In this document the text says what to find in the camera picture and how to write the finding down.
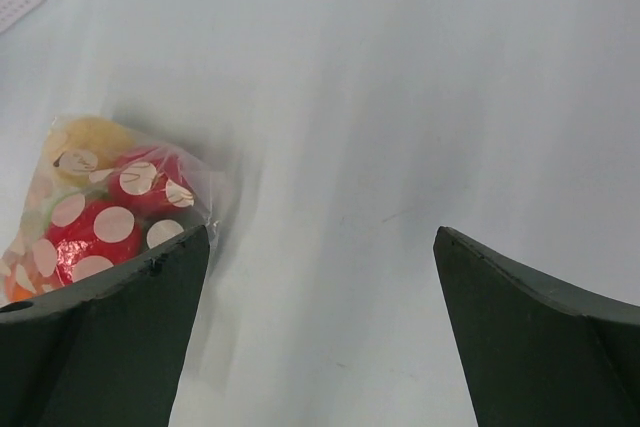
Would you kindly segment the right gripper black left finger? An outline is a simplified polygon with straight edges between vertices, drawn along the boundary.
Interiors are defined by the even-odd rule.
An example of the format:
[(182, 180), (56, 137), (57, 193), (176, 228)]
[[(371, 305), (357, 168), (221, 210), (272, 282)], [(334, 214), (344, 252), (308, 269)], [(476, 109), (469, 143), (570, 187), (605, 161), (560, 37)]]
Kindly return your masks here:
[(3, 307), (2, 425), (168, 425), (208, 261), (198, 226)]

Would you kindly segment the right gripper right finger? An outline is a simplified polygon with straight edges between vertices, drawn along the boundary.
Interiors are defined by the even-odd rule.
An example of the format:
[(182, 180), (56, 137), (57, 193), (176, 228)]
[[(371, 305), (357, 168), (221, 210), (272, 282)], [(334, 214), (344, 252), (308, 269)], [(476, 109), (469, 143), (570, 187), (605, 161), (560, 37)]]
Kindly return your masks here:
[(450, 227), (433, 250), (478, 425), (638, 425), (637, 306)]

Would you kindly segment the clear dotted zip bag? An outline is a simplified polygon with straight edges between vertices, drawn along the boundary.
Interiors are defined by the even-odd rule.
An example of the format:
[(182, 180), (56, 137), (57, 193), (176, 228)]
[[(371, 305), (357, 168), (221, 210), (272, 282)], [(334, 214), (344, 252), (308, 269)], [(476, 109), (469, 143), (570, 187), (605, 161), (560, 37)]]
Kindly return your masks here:
[(228, 179), (184, 149), (97, 116), (54, 121), (13, 242), (4, 304), (77, 283), (204, 225), (216, 236)]

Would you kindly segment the yellow pear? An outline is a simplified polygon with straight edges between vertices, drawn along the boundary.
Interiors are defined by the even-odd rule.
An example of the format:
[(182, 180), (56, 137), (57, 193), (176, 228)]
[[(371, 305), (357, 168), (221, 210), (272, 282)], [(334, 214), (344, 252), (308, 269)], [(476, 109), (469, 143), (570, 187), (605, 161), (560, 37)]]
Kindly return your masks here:
[(135, 144), (130, 131), (110, 120), (86, 116), (56, 123), (44, 143), (46, 164), (63, 184), (83, 187), (93, 172), (112, 168)]

